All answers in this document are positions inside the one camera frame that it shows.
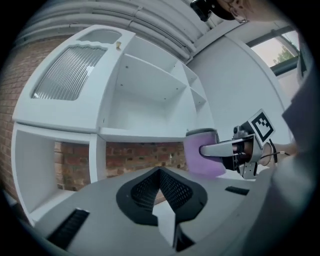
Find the tree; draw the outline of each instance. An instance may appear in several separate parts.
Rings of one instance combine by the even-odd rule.
[[[288,49],[286,47],[282,46],[282,52],[279,53],[278,58],[274,59],[273,62],[274,62],[274,64],[279,64],[279,63],[284,62],[286,60],[289,60],[293,57],[294,56],[291,54],[291,52],[288,51]]]

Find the ribbed glass panel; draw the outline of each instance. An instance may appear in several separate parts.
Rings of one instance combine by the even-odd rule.
[[[106,50],[100,48],[69,47],[41,79],[32,98],[76,100],[90,73],[105,53]]]

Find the black slot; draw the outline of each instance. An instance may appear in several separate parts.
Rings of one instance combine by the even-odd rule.
[[[231,193],[235,193],[243,196],[246,196],[249,193],[249,189],[235,187],[235,186],[228,186],[225,190]]]
[[[89,212],[85,210],[74,210],[48,237],[48,241],[61,249],[67,249],[88,216]]]

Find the person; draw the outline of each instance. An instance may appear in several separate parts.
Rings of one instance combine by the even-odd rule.
[[[224,20],[237,20],[240,23],[248,21],[273,22],[286,20],[278,9],[268,0],[211,0],[212,12]],[[281,162],[288,155],[293,156],[298,153],[296,143],[290,144],[274,144],[275,153],[282,152],[277,155],[277,162]],[[252,155],[253,145],[246,142],[244,144],[244,152],[250,157]],[[270,143],[265,144],[262,151],[261,160],[258,164],[266,167],[274,167],[275,157]]]

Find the cable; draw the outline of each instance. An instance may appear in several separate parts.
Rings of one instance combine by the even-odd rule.
[[[266,154],[266,155],[264,155],[263,157],[261,157],[260,160],[261,160],[261,159],[264,159],[264,158],[267,158],[267,157],[279,155],[279,154],[290,156],[290,154],[288,154],[287,152],[280,151],[280,152],[273,153],[273,154]]]

